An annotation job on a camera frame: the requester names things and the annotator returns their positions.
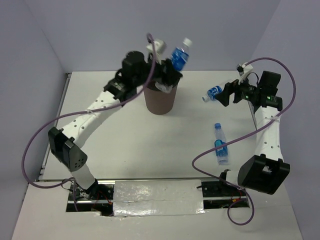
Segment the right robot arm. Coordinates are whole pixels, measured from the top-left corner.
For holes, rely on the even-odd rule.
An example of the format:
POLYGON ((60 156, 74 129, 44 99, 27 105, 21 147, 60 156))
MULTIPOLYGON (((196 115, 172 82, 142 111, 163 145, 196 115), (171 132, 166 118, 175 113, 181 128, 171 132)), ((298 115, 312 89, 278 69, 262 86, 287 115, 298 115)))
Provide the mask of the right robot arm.
POLYGON ((246 100, 252 105, 255 127, 260 131, 256 134, 254 155, 239 169, 237 183, 268 195, 273 195, 290 173, 280 145, 279 113, 283 109, 282 98, 277 96, 280 80, 280 74, 264 71, 257 86, 236 79, 226 83, 215 97, 225 107, 231 94, 234 103, 246 100))

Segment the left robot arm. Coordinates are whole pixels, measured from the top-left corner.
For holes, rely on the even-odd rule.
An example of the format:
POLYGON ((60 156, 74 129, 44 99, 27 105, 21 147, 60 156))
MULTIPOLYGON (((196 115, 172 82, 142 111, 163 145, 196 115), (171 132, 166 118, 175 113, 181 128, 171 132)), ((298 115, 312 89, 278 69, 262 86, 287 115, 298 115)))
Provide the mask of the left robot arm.
POLYGON ((143 53, 130 51, 114 78, 103 87, 86 111, 61 129, 52 127, 48 131, 51 153, 69 170, 82 196, 93 199, 102 190, 89 170, 88 156, 81 149, 88 138, 137 94, 139 86, 150 88, 160 84, 173 88, 183 76, 182 69, 183 64, 176 56, 155 61, 152 53, 145 59, 143 53))

